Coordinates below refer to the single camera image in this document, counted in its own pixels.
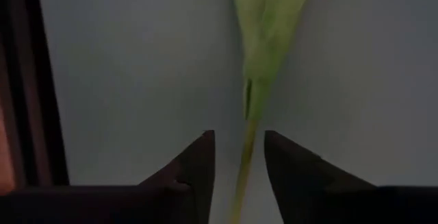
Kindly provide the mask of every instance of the wooden frame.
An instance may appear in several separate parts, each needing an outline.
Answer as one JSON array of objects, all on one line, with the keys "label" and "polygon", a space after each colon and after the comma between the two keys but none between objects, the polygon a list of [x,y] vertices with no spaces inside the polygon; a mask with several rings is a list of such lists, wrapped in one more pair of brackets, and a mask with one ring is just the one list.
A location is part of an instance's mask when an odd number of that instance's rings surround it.
[{"label": "wooden frame", "polygon": [[16,186],[68,185],[40,2],[0,2],[0,104]]}]

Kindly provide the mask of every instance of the gray wall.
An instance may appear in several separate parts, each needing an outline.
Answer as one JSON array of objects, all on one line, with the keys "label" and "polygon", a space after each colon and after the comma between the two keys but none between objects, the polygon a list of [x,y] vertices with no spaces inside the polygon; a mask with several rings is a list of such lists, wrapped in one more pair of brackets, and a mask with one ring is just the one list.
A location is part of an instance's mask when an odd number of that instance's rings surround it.
[{"label": "gray wall", "polygon": [[[136,184],[216,130],[225,223],[242,120],[231,0],[41,0],[73,184]],[[436,0],[309,0],[262,129],[375,184],[438,185]],[[243,223],[280,223],[255,148]]]}]

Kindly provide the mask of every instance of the green plant stem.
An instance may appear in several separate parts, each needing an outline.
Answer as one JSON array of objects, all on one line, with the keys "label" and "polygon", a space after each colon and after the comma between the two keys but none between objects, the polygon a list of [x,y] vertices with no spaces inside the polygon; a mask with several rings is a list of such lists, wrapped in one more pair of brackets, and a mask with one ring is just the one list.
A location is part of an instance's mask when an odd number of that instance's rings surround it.
[{"label": "green plant stem", "polygon": [[235,189],[235,198],[231,212],[230,224],[238,224],[240,222],[240,213],[245,196],[246,183],[248,182],[249,170],[251,166],[251,158],[253,156],[255,134],[257,131],[257,120],[248,120],[245,134],[244,149],[242,151],[242,159],[240,161],[239,175],[237,177],[237,186]]}]

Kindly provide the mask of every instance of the plant stem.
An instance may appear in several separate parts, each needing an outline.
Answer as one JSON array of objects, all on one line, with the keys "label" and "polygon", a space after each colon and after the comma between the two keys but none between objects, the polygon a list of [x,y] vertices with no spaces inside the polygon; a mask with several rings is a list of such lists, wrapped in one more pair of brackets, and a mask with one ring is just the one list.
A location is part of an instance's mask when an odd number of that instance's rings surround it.
[{"label": "plant stem", "polygon": [[231,213],[230,224],[239,224],[240,213],[242,211],[242,204],[245,196],[246,183],[248,182],[249,169],[251,166],[251,158],[253,156],[255,133],[257,131],[257,120],[248,120],[245,134],[244,149],[242,151],[242,158],[240,161],[240,170],[237,177],[237,186],[235,189],[235,198],[233,209]]}]

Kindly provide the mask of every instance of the orange surface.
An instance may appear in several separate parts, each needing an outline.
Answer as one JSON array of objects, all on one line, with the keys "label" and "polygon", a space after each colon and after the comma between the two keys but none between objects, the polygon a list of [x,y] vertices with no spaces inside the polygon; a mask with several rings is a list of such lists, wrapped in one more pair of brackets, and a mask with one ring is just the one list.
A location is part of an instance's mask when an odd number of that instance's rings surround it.
[{"label": "orange surface", "polygon": [[3,123],[3,110],[0,105],[0,195],[8,193],[14,188],[14,170]]}]

